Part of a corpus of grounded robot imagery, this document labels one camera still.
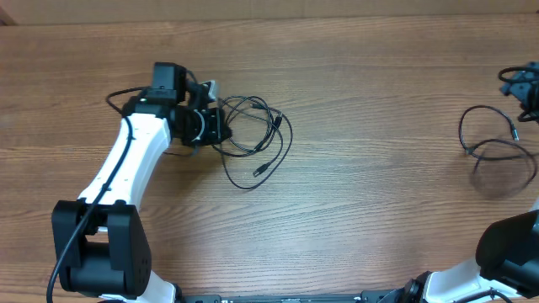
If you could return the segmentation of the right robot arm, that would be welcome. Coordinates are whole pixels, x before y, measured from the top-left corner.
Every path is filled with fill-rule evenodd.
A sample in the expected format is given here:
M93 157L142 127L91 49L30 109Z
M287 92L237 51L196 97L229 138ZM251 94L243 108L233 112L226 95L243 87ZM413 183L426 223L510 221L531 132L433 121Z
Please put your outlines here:
M499 71L504 84L500 92L520 101L519 122L538 124L538 61L524 66L510 66ZM487 139L469 146L462 130L466 115L474 109L490 109L502 115L510 127L513 141ZM474 157L474 173L481 162L502 162L526 159L532 163L531 176L523 188L538 176L538 153L530 153L516 143L518 131L513 120L503 111L476 105L464 111L458 125L459 141L465 154ZM519 155L486 157L476 150L489 143L511 146ZM475 257L440 272L424 272L394 290L364 290L355 302L488 302L512 298L531 299L538 296L538 200L528 212L494 222L482 234Z

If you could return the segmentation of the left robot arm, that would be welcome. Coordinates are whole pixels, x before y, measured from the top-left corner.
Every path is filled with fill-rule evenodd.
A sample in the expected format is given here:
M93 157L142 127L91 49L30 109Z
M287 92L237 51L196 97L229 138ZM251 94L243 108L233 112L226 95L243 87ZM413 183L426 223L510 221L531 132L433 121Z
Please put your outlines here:
M157 62L152 83L127 88L115 111L120 131L103 166L74 201L60 200L51 214L56 264L45 298L56 282L66 291L104 302L180 302L180 288L152 269L152 253L139 210L161 155L173 139L197 151L232 134L216 105L215 81Z

